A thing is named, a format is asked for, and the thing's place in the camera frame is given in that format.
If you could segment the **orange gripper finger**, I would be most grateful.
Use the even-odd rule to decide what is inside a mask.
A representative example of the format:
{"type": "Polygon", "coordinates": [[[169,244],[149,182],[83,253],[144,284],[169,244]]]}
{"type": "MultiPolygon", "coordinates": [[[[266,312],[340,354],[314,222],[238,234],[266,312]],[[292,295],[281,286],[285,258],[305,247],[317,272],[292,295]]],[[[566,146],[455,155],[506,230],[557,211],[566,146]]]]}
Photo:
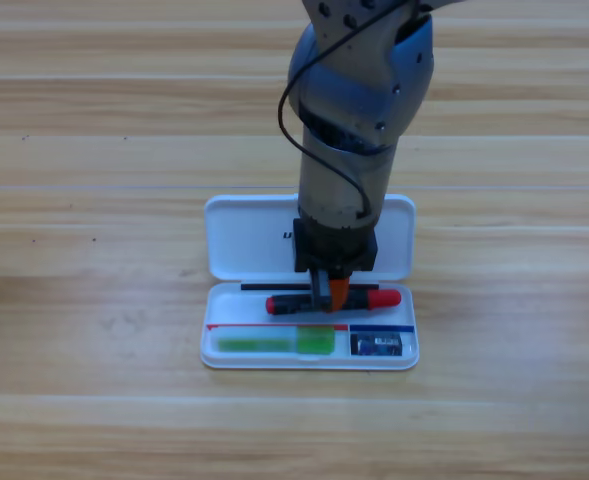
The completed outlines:
{"type": "Polygon", "coordinates": [[[331,302],[329,312],[336,312],[343,309],[349,296],[350,278],[333,278],[329,280],[331,302]]]}

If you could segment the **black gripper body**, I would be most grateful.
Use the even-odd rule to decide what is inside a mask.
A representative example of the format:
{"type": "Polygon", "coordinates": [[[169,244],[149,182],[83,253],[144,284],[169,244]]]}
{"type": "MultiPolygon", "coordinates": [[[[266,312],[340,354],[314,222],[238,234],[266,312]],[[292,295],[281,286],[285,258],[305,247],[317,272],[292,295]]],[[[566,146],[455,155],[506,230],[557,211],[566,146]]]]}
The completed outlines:
{"type": "Polygon", "coordinates": [[[329,280],[374,268],[378,253],[375,223],[359,228],[330,228],[312,217],[293,220],[294,271],[308,272],[312,306],[329,311],[329,280]]]}

